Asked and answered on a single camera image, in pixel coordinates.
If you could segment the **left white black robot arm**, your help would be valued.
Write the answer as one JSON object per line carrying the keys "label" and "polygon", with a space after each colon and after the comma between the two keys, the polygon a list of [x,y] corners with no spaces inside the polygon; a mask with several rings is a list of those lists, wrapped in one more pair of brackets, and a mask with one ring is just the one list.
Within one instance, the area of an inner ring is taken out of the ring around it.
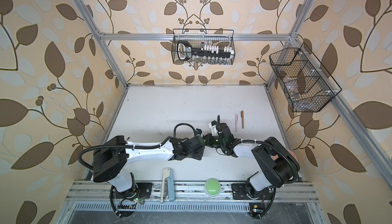
{"label": "left white black robot arm", "polygon": [[83,149],[78,154],[78,162],[91,170],[93,181],[111,184],[110,206],[118,218],[126,216],[114,203],[114,194],[119,193],[123,199],[138,201],[141,190],[136,186],[134,175],[124,167],[143,161],[181,161],[186,158],[201,160],[206,142],[201,130],[187,123],[174,127],[173,135],[156,144],[135,143],[125,140],[121,135],[108,142]]}

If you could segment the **black socket set rail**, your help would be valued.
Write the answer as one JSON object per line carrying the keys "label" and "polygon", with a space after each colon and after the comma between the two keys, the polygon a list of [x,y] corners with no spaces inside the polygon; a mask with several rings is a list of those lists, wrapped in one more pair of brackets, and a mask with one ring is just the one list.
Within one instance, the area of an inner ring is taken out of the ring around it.
{"label": "black socket set rail", "polygon": [[220,47],[219,45],[206,44],[201,42],[200,45],[191,44],[189,41],[180,40],[174,45],[174,54],[179,60],[233,60],[235,50],[231,46]]}

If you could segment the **pink pen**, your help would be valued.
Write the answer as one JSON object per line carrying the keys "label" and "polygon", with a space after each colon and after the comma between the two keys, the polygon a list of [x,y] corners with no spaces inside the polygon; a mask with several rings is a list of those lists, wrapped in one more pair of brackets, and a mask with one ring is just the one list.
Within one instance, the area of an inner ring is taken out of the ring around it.
{"label": "pink pen", "polygon": [[238,131],[238,114],[235,114],[235,132]]}

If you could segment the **green round button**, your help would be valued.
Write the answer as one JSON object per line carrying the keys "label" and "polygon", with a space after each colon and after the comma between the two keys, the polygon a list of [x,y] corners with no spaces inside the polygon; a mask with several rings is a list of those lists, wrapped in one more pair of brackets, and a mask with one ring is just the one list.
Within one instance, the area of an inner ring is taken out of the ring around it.
{"label": "green round button", "polygon": [[221,192],[221,184],[217,179],[210,178],[204,184],[204,190],[207,196],[217,197]]}

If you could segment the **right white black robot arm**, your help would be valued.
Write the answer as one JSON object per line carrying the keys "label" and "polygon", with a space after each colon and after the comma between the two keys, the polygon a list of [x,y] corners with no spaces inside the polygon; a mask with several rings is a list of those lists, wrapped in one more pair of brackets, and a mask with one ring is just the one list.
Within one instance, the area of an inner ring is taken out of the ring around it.
{"label": "right white black robot arm", "polygon": [[203,136],[208,147],[220,149],[225,156],[254,159],[259,165],[260,171],[245,181],[242,192],[252,200],[266,194],[271,196],[266,207],[254,207],[248,213],[253,219],[262,219],[271,208],[277,189],[299,179],[300,166],[296,156],[274,137],[264,141],[235,138],[227,124],[220,122],[220,116],[209,123],[209,128],[211,133]]}

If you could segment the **brown pen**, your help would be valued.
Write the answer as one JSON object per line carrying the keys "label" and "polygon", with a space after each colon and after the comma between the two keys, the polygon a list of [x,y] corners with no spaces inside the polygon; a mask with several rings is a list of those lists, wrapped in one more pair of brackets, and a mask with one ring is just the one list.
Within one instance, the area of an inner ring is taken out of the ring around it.
{"label": "brown pen", "polygon": [[242,122],[242,129],[245,128],[245,119],[244,119],[244,111],[241,111],[241,122]]}

